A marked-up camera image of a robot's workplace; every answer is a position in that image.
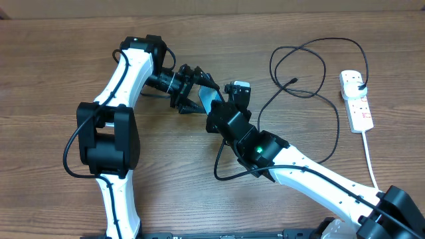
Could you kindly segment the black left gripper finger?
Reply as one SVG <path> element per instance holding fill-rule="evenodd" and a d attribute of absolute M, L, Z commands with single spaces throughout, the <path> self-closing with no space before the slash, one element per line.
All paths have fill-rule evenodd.
<path fill-rule="evenodd" d="M 212 76 L 209 73 L 205 73 L 199 66 L 194 69 L 193 72 L 194 82 L 200 86 L 219 90 L 220 87 L 215 83 Z"/>
<path fill-rule="evenodd" d="M 180 114 L 205 114 L 205 109 L 194 101 L 183 98 L 179 100 L 178 111 Z"/>

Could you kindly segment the blue screen smartphone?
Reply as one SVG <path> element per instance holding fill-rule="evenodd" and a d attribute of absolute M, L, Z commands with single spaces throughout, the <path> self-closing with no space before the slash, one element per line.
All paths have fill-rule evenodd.
<path fill-rule="evenodd" d="M 214 88 L 209 88 L 206 86 L 201 86 L 198 91 L 198 96 L 201 101 L 201 104 L 205 110 L 206 115 L 208 115 L 212 110 L 212 102 L 219 101 L 224 102 L 224 98 L 220 94 L 220 90 Z"/>

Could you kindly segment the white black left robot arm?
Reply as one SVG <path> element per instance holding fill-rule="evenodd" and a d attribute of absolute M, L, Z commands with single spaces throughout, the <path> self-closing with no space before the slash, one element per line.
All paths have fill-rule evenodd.
<path fill-rule="evenodd" d="M 205 112 L 188 98 L 197 84 L 217 92 L 210 74 L 182 65 L 178 71 L 163 66 L 169 48 L 160 36 L 126 37 L 117 52 L 118 66 L 108 85 L 93 102 L 77 108 L 80 160 L 99 184 L 106 209 L 105 238 L 140 238 L 141 219 L 133 194 L 133 171 L 141 151 L 134 108 L 144 86 L 169 95 L 180 114 Z"/>

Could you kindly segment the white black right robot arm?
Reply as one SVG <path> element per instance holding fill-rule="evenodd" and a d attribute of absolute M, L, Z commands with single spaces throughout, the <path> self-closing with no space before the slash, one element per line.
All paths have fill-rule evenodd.
<path fill-rule="evenodd" d="M 229 84 L 228 100 L 219 90 L 201 87 L 207 130 L 231 147 L 244 175 L 264 176 L 291 187 L 337 215 L 320 238 L 423 238 L 424 216 L 409 194 L 396 186 L 383 192 L 349 180 L 312 161 L 295 146 L 249 122 L 250 87 Z"/>

